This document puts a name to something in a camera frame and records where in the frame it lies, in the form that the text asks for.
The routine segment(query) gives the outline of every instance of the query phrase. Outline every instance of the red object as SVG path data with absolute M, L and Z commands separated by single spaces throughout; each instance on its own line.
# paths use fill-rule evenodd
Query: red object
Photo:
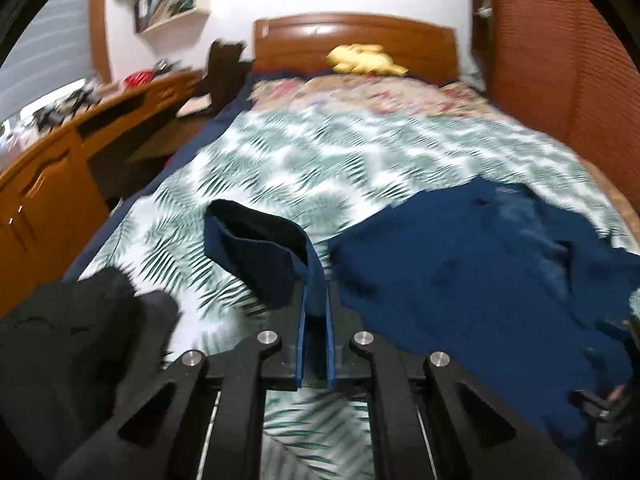
M 127 88 L 138 88 L 139 86 L 146 85 L 153 78 L 153 70 L 141 70 L 140 72 L 135 72 L 131 75 L 126 76 L 126 78 L 124 78 L 124 85 Z

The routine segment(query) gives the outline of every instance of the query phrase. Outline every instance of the window blind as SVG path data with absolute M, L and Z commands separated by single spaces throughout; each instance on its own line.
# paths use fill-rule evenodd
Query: window blind
M 89 0 L 49 0 L 0 68 L 0 121 L 43 95 L 92 76 Z

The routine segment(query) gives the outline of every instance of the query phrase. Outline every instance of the metal bolt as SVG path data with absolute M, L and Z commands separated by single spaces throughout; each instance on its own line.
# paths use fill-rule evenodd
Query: metal bolt
M 373 343 L 373 334 L 371 332 L 356 332 L 353 335 L 353 340 L 359 345 L 369 345 Z
M 278 334 L 276 334 L 273 330 L 263 330 L 258 334 L 258 341 L 260 341 L 263 345 L 270 345 L 278 338 Z
M 449 355 L 445 354 L 444 352 L 434 352 L 429 356 L 429 360 L 434 366 L 437 366 L 438 368 L 447 366 L 451 361 Z
M 194 350 L 189 350 L 188 352 L 185 352 L 184 354 L 182 354 L 182 357 L 180 360 L 184 365 L 195 366 L 196 364 L 199 364 L 200 361 L 202 361 L 202 354 Z

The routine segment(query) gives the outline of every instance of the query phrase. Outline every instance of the yellow plush toy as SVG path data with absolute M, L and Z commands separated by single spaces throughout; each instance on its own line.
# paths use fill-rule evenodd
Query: yellow plush toy
M 405 75 L 404 66 L 394 64 L 381 45 L 339 45 L 329 52 L 326 60 L 341 74 Z

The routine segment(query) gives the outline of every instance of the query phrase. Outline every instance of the wooden wardrobe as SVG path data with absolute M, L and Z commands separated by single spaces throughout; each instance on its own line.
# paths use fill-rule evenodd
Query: wooden wardrobe
M 588 0 L 492 0 L 492 100 L 595 164 L 640 209 L 640 73 Z

